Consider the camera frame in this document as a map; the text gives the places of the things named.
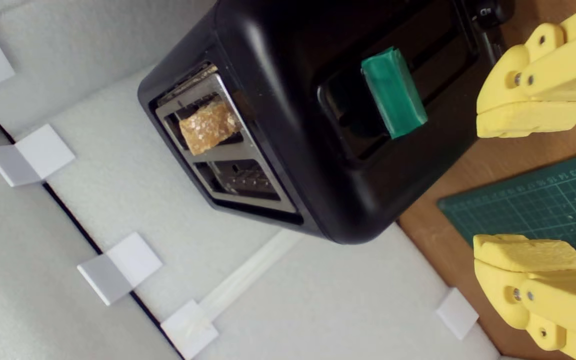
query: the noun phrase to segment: toaster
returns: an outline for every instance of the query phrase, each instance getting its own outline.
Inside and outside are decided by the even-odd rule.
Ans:
[[[474,22],[486,14],[465,0],[220,0],[137,95],[213,208],[359,244],[474,143],[478,91],[503,49]],[[361,65],[389,48],[427,114],[395,138]],[[240,130],[195,155],[179,122],[215,98]]]

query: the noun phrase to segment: green cutting mat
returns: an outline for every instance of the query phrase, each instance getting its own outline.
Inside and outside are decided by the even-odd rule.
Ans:
[[[437,206],[470,246],[477,234],[522,234],[576,249],[576,157],[442,198]]]

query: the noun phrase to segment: piece of bread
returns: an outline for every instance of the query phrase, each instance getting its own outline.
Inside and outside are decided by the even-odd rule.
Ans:
[[[192,155],[199,155],[240,131],[242,125],[226,103],[217,97],[179,121],[179,128]]]

